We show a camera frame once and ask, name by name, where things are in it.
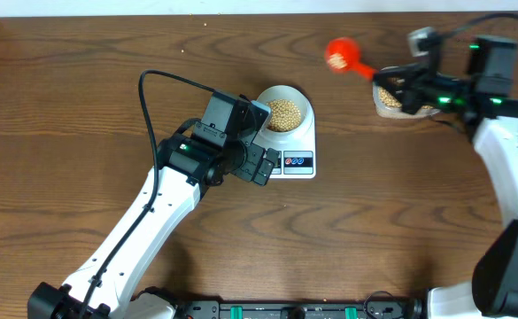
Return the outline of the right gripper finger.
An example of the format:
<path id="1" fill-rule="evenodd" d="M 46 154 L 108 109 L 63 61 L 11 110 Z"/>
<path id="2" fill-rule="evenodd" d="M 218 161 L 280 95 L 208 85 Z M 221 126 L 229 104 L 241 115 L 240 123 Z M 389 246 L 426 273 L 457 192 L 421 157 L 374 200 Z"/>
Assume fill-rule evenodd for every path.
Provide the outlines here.
<path id="1" fill-rule="evenodd" d="M 425 68 L 418 64 L 403 66 L 387 66 L 377 71 L 373 76 L 373 82 L 384 82 L 387 79 L 400 79 L 405 82 L 414 82 L 425 76 Z"/>
<path id="2" fill-rule="evenodd" d="M 374 78 L 375 100 L 407 100 L 412 97 L 412 81 L 407 78 Z"/>

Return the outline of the orange plastic scoop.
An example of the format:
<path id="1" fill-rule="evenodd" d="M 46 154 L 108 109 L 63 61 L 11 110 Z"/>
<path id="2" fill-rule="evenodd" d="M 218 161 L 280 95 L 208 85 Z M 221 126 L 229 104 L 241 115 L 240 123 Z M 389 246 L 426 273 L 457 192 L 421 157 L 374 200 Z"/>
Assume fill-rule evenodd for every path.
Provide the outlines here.
<path id="1" fill-rule="evenodd" d="M 353 72 L 371 82 L 376 70 L 361 62 L 358 44 L 349 37 L 331 40 L 326 46 L 324 59 L 329 69 L 336 74 Z"/>

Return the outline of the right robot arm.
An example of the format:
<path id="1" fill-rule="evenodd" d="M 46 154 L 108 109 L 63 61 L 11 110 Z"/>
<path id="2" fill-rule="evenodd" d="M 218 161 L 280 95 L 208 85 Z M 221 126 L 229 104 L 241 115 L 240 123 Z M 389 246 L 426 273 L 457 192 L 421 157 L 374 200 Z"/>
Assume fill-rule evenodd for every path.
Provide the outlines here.
<path id="1" fill-rule="evenodd" d="M 510 98 L 518 45 L 480 35 L 470 46 L 467 78 L 438 72 L 440 37 L 413 42 L 420 63 L 390 66 L 372 82 L 415 115 L 424 106 L 460 117 L 492 182 L 503 231 L 477 262 L 470 281 L 429 290 L 428 318 L 518 318 L 518 99 Z"/>

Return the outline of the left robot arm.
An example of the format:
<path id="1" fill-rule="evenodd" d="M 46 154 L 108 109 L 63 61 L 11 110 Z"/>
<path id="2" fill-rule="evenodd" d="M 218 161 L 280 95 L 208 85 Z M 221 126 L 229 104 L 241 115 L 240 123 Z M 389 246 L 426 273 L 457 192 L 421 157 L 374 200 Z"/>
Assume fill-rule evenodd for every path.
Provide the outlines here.
<path id="1" fill-rule="evenodd" d="M 60 287 L 41 283 L 27 315 L 53 318 L 172 318 L 176 307 L 151 292 L 135 296 L 144 272 L 206 191 L 232 174 L 265 185 L 278 152 L 251 137 L 216 144 L 175 133 L 157 149 L 157 162 L 115 228 Z"/>

